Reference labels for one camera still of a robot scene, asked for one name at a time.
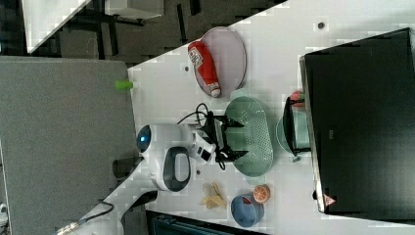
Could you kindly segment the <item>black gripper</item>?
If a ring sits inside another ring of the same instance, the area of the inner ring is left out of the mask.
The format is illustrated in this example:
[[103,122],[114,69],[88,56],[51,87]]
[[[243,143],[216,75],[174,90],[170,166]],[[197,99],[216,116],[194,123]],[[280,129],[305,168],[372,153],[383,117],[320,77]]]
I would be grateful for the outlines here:
[[240,122],[226,116],[215,116],[212,111],[208,111],[203,131],[208,138],[216,145],[215,161],[224,164],[226,160],[234,162],[243,157],[248,151],[234,151],[227,144],[225,130],[227,127],[244,127]]

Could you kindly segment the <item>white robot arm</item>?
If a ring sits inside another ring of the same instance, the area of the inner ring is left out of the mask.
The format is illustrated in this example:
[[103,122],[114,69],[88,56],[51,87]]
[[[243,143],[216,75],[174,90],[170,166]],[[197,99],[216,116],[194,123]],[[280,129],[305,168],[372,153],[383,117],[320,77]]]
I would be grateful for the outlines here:
[[191,179],[191,160],[224,165],[244,156],[227,144],[225,131],[241,124],[226,116],[206,114],[202,125],[156,123],[143,126],[137,149],[143,160],[112,193],[81,219],[53,235],[124,235],[121,219],[146,193],[179,192]]

